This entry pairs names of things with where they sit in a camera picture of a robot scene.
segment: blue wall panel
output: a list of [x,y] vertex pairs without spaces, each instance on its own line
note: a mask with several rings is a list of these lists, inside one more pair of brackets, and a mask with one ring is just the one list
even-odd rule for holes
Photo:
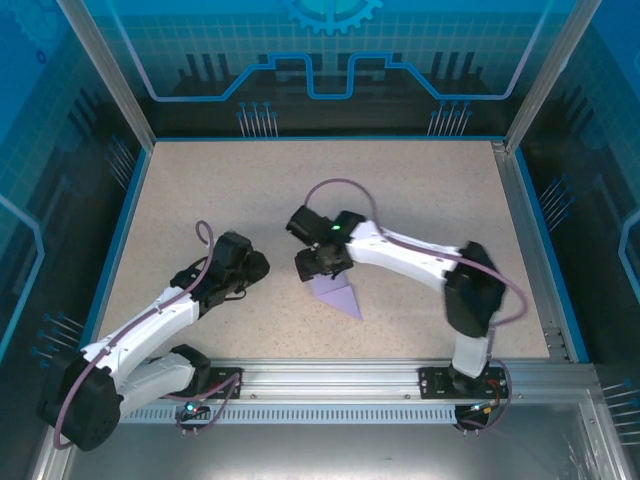
[[0,478],[26,478],[140,145],[53,0],[0,2]]
[[265,101],[287,136],[504,134],[572,6],[89,3],[157,135],[239,137]]

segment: purple triangular object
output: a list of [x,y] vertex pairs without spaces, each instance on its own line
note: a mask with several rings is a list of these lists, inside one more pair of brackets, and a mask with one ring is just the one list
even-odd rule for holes
[[356,295],[344,272],[338,274],[334,279],[329,275],[316,275],[311,280],[311,291],[318,300],[362,320]]
[[339,288],[333,292],[318,295],[318,300],[322,300],[327,305],[331,305],[332,307],[337,308],[341,312],[351,315],[358,320],[363,319],[362,313],[360,313],[360,307],[358,307],[356,295],[353,292],[353,287],[351,287],[351,285]]
[[311,292],[317,297],[347,285],[349,285],[349,282],[344,272],[339,273],[336,278],[331,278],[331,275],[316,275],[311,279]]

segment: speckled tabletop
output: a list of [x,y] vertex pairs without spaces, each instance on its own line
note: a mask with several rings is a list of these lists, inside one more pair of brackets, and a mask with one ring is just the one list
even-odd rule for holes
[[[546,357],[538,313],[489,142],[278,141],[161,142],[155,147],[100,336],[149,305],[172,276],[206,254],[199,219],[216,234],[250,238],[271,264],[241,302],[215,308],[158,352],[188,343],[210,357],[442,358],[455,332],[442,295],[371,265],[348,272],[364,321],[314,299],[293,264],[303,245],[284,226],[307,191],[330,177],[364,184],[383,225],[431,243],[487,248],[497,267],[522,286],[532,307],[499,329],[499,357]],[[362,195],[330,185],[311,206],[368,215]],[[508,293],[504,311],[517,308]]]

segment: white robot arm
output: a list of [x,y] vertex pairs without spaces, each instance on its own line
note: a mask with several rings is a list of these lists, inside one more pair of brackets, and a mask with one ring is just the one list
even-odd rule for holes
[[[447,319],[457,330],[452,368],[461,380],[478,378],[487,366],[488,331],[499,309],[505,287],[500,282],[455,261],[465,257],[495,269],[484,249],[473,242],[467,247],[441,246],[385,230],[380,235],[375,223],[361,215],[343,211],[331,221],[302,206],[291,217],[287,230],[310,248],[296,256],[300,279],[332,275],[354,263],[369,263],[411,277],[443,293]],[[443,254],[426,255],[394,244],[393,240]]]
[[[38,403],[39,416],[55,426],[64,399],[81,382],[63,413],[61,433],[81,450],[88,451],[107,439],[121,416],[142,405],[171,393],[193,397],[208,391],[212,380],[210,361],[187,345],[175,347],[146,365],[140,364],[176,332],[223,303],[228,295],[242,293],[264,278],[270,267],[264,255],[235,232],[227,232],[218,239],[206,274],[193,287],[194,279],[201,274],[197,266],[202,260],[205,259],[176,274],[169,288],[117,331],[80,352],[60,352],[53,357]],[[189,294],[168,304],[190,286]],[[154,310],[148,318],[141,318]],[[110,346],[125,329],[126,334]],[[80,375],[96,361],[84,381],[80,381]]]

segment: wire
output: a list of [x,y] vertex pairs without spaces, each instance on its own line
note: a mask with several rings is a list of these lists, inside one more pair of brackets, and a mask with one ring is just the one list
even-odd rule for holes
[[[213,418],[209,421],[209,423],[205,424],[203,427],[194,428],[193,429],[193,433],[195,435],[197,435],[198,432],[203,432],[203,431],[208,430],[209,428],[213,427],[213,424],[218,421],[218,419],[222,415],[222,412],[226,408],[227,403],[229,403],[229,400],[231,399],[231,396],[233,395],[233,391],[235,390],[236,386],[238,385],[239,380],[240,380],[240,375],[238,373],[234,373],[228,379],[226,379],[224,382],[222,382],[220,385],[217,385],[217,386],[213,387],[211,390],[208,390],[205,393],[196,395],[195,397],[185,398],[185,397],[178,397],[176,395],[165,395],[163,398],[168,398],[170,400],[180,400],[180,401],[185,401],[185,402],[193,402],[193,401],[197,401],[197,400],[204,400],[207,397],[210,397],[211,395],[213,395],[215,393],[218,393],[221,390],[224,390],[224,388],[227,385],[231,384],[231,387],[229,387],[229,391],[227,392],[227,396],[225,397],[224,402],[222,402],[222,405],[220,405],[220,408],[218,409],[216,414],[213,416]],[[182,423],[182,416],[184,415],[184,412],[185,412],[185,410],[181,410],[178,413],[178,416],[176,418],[176,427],[182,429],[183,432],[187,432],[189,430],[184,428],[184,424]]]
[[498,417],[491,422],[489,425],[482,425],[479,422],[474,422],[472,420],[461,420],[460,423],[467,423],[469,425],[473,425],[477,428],[479,428],[480,430],[484,431],[488,431],[488,430],[493,430],[496,428],[496,426],[504,419],[504,416],[506,415],[507,411],[509,410],[509,407],[511,406],[511,398],[513,396],[513,385],[511,384],[511,373],[509,372],[509,369],[507,368],[507,365],[502,361],[499,360],[497,358],[494,358],[491,360],[492,362],[496,362],[498,365],[500,365],[503,370],[504,370],[504,374],[507,377],[507,385],[509,386],[509,394],[507,395],[507,400],[504,404],[504,408],[502,409],[502,411],[500,412],[500,414],[498,415]]
[[[204,227],[204,229],[207,231],[208,240],[202,236],[202,233],[200,232],[200,227]],[[78,393],[78,390],[82,385],[82,382],[86,380],[86,378],[89,376],[89,374],[93,370],[93,367],[95,367],[98,364],[98,362],[100,362],[100,360],[102,360],[105,356],[109,355],[111,352],[111,349],[115,347],[118,344],[118,342],[122,340],[122,338],[127,333],[129,333],[131,330],[133,330],[135,327],[140,325],[149,317],[155,315],[158,312],[162,312],[162,310],[164,310],[168,306],[172,305],[173,303],[177,302],[184,296],[191,293],[191,291],[198,286],[198,284],[202,281],[204,276],[207,274],[207,271],[209,270],[209,265],[211,265],[211,260],[213,259],[213,247],[214,247],[213,230],[211,229],[211,226],[204,220],[198,220],[195,228],[196,228],[196,235],[198,235],[198,238],[200,239],[200,241],[205,245],[207,245],[207,247],[209,248],[209,254],[206,257],[207,259],[205,261],[204,267],[200,271],[200,274],[193,281],[193,283],[189,285],[185,290],[178,293],[177,295],[174,295],[172,298],[170,298],[166,302],[158,305],[157,309],[151,309],[147,311],[146,313],[142,314],[140,317],[136,318],[133,322],[125,326],[120,332],[118,332],[117,335],[115,335],[109,341],[109,343],[107,343],[107,345],[105,345],[98,352],[95,358],[91,360],[91,362],[89,362],[89,364],[84,368],[82,373],[78,375],[78,378],[76,378],[75,382],[73,382],[73,385],[69,389],[67,396],[62,402],[62,406],[60,407],[60,412],[58,413],[58,418],[56,419],[56,424],[55,424],[54,433],[53,433],[53,445],[57,450],[64,450],[73,445],[72,442],[67,442],[65,444],[62,443],[62,440],[61,440],[62,425],[64,424],[64,419],[67,416],[67,412],[69,411],[69,406],[71,405],[71,402],[76,396],[76,393]]]
[[[512,323],[515,322],[516,320],[519,320],[520,318],[524,317],[524,315],[527,313],[527,310],[529,308],[529,304],[527,302],[527,297],[524,293],[524,291],[518,287],[518,285],[516,285],[512,280],[508,279],[507,277],[505,277],[504,275],[502,275],[500,272],[497,272],[496,270],[493,270],[489,267],[486,267],[485,265],[482,265],[481,263],[478,262],[474,262],[473,260],[469,260],[467,258],[463,258],[463,257],[458,257],[456,255],[452,255],[449,253],[443,253],[443,252],[439,252],[437,250],[432,250],[430,248],[426,248],[426,247],[420,247],[418,245],[412,245],[410,243],[405,243],[401,240],[398,240],[397,238],[392,237],[391,235],[387,234],[382,227],[380,226],[380,220],[378,218],[378,206],[376,204],[375,199],[373,198],[373,195],[371,195],[371,193],[362,185],[360,185],[358,182],[354,181],[354,180],[350,180],[348,178],[330,178],[328,180],[324,180],[323,182],[320,182],[319,184],[317,184],[315,187],[313,187],[311,190],[309,190],[309,193],[307,193],[307,196],[304,199],[304,205],[307,206],[307,204],[309,203],[309,200],[311,200],[311,197],[313,196],[313,194],[320,189],[321,187],[328,185],[330,183],[346,183],[348,185],[354,186],[356,187],[358,190],[360,190],[362,193],[364,193],[364,195],[367,197],[367,199],[369,200],[369,203],[371,204],[371,210],[372,210],[372,220],[373,220],[373,224],[376,227],[376,230],[378,231],[378,234],[384,238],[385,240],[387,240],[389,243],[392,243],[398,247],[402,247],[402,248],[406,248],[408,250],[414,251],[414,252],[418,252],[418,253],[424,253],[426,255],[431,255],[434,257],[438,257],[438,258],[443,258],[445,260],[449,260],[452,262],[456,262],[456,263],[462,263],[464,265],[467,265],[469,267],[475,268],[476,270],[479,270],[483,273],[486,273],[487,275],[495,278],[496,280],[500,281],[501,283],[503,283],[505,286],[509,287],[519,298],[520,298],[520,308],[516,311],[516,313],[505,317],[497,322],[494,322],[491,324],[492,328],[501,326],[501,325],[506,325],[508,323]],[[494,332],[490,331],[489,332],[489,355],[491,352],[491,347],[493,346],[493,336],[494,336]]]

